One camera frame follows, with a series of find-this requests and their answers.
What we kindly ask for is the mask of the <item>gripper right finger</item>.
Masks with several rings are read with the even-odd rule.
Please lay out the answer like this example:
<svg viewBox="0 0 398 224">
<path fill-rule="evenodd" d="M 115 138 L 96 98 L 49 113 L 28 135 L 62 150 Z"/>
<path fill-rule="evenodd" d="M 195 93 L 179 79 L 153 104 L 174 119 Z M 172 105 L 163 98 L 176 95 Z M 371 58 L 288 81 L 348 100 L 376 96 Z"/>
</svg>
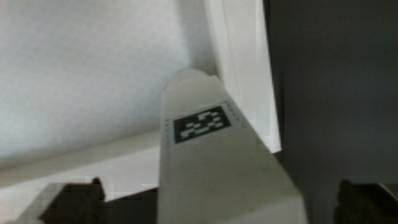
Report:
<svg viewBox="0 0 398 224">
<path fill-rule="evenodd" d="M 398 183 L 341 181 L 334 224 L 398 224 Z"/>
</svg>

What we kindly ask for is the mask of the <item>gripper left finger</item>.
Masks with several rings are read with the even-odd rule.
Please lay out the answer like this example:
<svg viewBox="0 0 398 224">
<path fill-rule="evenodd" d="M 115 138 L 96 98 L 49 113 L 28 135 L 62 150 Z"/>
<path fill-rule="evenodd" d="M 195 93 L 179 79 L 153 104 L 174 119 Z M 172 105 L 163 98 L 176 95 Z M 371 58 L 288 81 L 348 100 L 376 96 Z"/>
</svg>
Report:
<svg viewBox="0 0 398 224">
<path fill-rule="evenodd" d="M 14 224 L 106 224 L 101 180 L 51 183 L 14 221 Z"/>
</svg>

